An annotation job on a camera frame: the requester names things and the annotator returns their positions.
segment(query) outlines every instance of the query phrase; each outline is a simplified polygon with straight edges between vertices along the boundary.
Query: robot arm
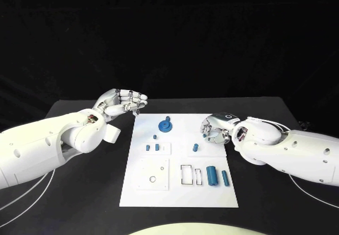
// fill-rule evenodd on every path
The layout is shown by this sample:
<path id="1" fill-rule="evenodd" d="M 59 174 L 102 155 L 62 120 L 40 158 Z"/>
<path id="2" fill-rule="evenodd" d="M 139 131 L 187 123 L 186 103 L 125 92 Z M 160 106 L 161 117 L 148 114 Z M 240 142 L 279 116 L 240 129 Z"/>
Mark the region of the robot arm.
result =
<path id="1" fill-rule="evenodd" d="M 339 186 L 339 139 L 297 130 L 284 132 L 274 125 L 219 113 L 203 121 L 201 133 L 207 142 L 223 144 L 232 139 L 235 150 L 252 164 L 268 164 L 304 180 Z"/>
<path id="2" fill-rule="evenodd" d="M 90 152 L 105 140 L 115 143 L 119 129 L 106 124 L 147 104 L 147 96 L 112 89 L 92 109 L 47 118 L 0 133 L 0 189 L 17 185 L 62 166 L 73 156 Z"/>

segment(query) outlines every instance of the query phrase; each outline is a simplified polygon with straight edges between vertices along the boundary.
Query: hole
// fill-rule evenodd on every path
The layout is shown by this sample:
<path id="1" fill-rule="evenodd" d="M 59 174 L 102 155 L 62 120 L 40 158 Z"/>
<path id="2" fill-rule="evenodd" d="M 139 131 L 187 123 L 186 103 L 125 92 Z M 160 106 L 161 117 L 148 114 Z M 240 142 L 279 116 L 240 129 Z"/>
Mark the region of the hole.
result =
<path id="1" fill-rule="evenodd" d="M 46 141 L 47 146 L 50 146 L 50 141 L 47 138 L 44 139 L 44 141 Z"/>
<path id="2" fill-rule="evenodd" d="M 14 155 L 15 155 L 17 158 L 20 157 L 20 152 L 18 152 L 17 149 L 14 150 Z"/>
<path id="3" fill-rule="evenodd" d="M 328 154 L 330 154 L 330 149 L 328 149 L 328 148 L 326 148 L 326 149 L 323 150 L 323 154 L 324 154 L 324 155 L 328 155 Z"/>

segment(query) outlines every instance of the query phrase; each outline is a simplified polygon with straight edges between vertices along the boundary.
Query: black table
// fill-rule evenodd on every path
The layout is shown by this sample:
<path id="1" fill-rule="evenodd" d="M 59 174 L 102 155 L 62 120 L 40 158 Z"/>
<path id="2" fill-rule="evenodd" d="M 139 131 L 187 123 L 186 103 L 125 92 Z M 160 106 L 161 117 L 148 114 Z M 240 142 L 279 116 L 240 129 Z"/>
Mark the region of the black table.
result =
<path id="1" fill-rule="evenodd" d="M 90 108 L 95 101 L 54 103 L 47 118 Z M 216 113 L 225 111 L 240 119 L 246 116 L 274 120 L 298 129 L 295 119 L 276 97 L 157 99 L 141 113 Z M 115 144 L 100 142 L 88 154 L 76 156 L 56 169 L 49 189 L 24 215 L 0 229 L 1 234 L 113 234 L 125 235 L 147 227 L 178 222 L 233 225 L 266 234 L 337 234 L 339 210 L 311 199 L 297 189 L 288 175 L 268 165 L 248 163 L 232 144 L 225 145 L 239 208 L 124 208 L 118 207 L 134 116 L 121 115 L 111 124 L 121 129 Z M 1 205 L 36 183 L 0 191 Z M 339 188 L 295 180 L 331 203 L 339 202 Z M 38 197 L 47 179 L 0 212 L 7 222 Z"/>

